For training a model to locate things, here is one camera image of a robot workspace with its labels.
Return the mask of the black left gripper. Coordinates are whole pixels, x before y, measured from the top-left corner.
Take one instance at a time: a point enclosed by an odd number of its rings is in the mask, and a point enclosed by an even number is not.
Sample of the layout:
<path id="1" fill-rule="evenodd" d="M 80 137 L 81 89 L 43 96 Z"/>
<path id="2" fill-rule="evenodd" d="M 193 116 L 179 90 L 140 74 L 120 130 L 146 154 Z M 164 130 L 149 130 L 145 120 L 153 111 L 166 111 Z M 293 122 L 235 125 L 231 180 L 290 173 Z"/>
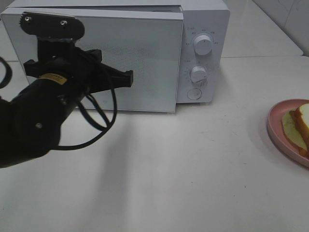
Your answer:
<path id="1" fill-rule="evenodd" d="M 36 78 L 25 90 L 38 89 L 38 80 L 43 74 L 54 73 L 75 83 L 86 93 L 97 93 L 112 88 L 131 87 L 133 71 L 122 72 L 102 64 L 102 51 L 84 51 L 73 41 L 48 41 L 47 39 L 78 40 L 84 36 L 83 23 L 74 16 L 40 12 L 23 12 L 19 25 L 28 35 L 38 38 L 38 60 L 24 63 L 27 76 Z"/>

